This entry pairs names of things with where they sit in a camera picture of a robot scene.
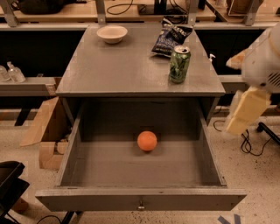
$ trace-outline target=black chair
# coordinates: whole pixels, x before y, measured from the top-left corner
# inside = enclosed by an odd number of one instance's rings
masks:
[[[9,223],[4,216],[12,209],[29,183],[18,178],[25,166],[16,161],[0,163],[0,223]]]

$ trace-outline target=drawer front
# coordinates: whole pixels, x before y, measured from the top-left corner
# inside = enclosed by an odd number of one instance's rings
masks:
[[[230,211],[245,196],[243,190],[211,188],[155,191],[53,189],[36,193],[37,199],[51,211]]]

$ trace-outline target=open drawer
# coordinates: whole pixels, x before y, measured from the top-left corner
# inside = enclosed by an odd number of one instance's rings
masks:
[[[227,188],[196,98],[85,99],[57,182],[36,192],[51,211],[231,210],[246,196]]]

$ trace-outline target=white bowl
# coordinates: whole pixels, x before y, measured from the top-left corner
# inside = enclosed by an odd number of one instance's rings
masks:
[[[108,44],[117,44],[122,41],[128,30],[119,25],[106,25],[97,31],[97,36]]]

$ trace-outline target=cabinet top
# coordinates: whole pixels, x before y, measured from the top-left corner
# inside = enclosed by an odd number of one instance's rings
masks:
[[[90,25],[59,84],[60,96],[219,96],[225,91],[195,31],[185,40],[191,60],[185,81],[169,81],[170,59],[151,52],[160,23],[121,24],[122,42],[109,45]]]

